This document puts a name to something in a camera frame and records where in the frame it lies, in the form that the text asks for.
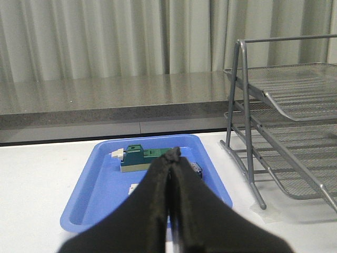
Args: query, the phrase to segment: white curtain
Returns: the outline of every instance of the white curtain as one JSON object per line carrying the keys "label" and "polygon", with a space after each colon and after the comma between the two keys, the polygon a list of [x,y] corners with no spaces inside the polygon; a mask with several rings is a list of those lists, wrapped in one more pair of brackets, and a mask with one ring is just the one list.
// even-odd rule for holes
{"label": "white curtain", "polygon": [[[334,0],[0,0],[0,81],[217,71],[238,38],[337,33]],[[252,44],[249,65],[337,62],[337,39]]]}

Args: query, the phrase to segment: metal desk organizer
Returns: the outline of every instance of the metal desk organizer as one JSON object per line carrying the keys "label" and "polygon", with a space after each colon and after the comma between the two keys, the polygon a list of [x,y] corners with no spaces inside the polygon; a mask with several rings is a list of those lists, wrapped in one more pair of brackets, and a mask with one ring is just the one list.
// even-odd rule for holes
{"label": "metal desk organizer", "polygon": [[[337,66],[325,63],[247,66],[247,43],[333,38],[337,34],[238,40],[231,80],[226,142],[262,209],[253,155],[294,199],[323,198],[337,212]],[[239,54],[242,68],[238,68]],[[243,103],[234,100],[235,87]],[[231,130],[246,144],[247,167],[230,147]]]}

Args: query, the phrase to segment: blue tray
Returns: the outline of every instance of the blue tray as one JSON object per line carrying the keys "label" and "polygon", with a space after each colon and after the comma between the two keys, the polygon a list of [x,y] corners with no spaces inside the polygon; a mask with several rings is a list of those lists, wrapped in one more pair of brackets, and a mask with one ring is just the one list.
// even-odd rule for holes
{"label": "blue tray", "polygon": [[111,152],[128,145],[141,144],[144,149],[180,147],[182,156],[197,162],[203,180],[228,206],[233,203],[200,139],[191,134],[128,138],[97,144],[78,179],[61,216],[61,226],[70,232],[82,232],[114,211],[127,197],[129,187],[139,183],[146,171],[120,173],[120,161]]}

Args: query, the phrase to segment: gray countertop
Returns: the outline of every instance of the gray countertop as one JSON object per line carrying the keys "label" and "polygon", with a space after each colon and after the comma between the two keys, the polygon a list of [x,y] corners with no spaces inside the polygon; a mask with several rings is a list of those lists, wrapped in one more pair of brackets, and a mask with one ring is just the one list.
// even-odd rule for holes
{"label": "gray countertop", "polygon": [[2,142],[18,129],[218,118],[229,89],[220,71],[1,83],[0,131],[8,130]]}

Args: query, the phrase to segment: white table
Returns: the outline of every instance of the white table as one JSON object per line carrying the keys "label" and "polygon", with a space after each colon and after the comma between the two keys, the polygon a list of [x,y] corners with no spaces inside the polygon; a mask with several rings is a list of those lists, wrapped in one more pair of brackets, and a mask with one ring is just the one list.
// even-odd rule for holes
{"label": "white table", "polygon": [[[235,211],[283,237],[295,252],[337,252],[337,214],[323,200],[292,200],[264,175],[256,185],[267,209],[259,209],[244,176],[219,144],[225,133],[197,136],[223,180]],[[99,142],[0,148],[0,252],[57,252],[75,235],[60,227],[60,216]],[[235,134],[232,146],[244,148]],[[167,250],[172,250],[170,242]]]}

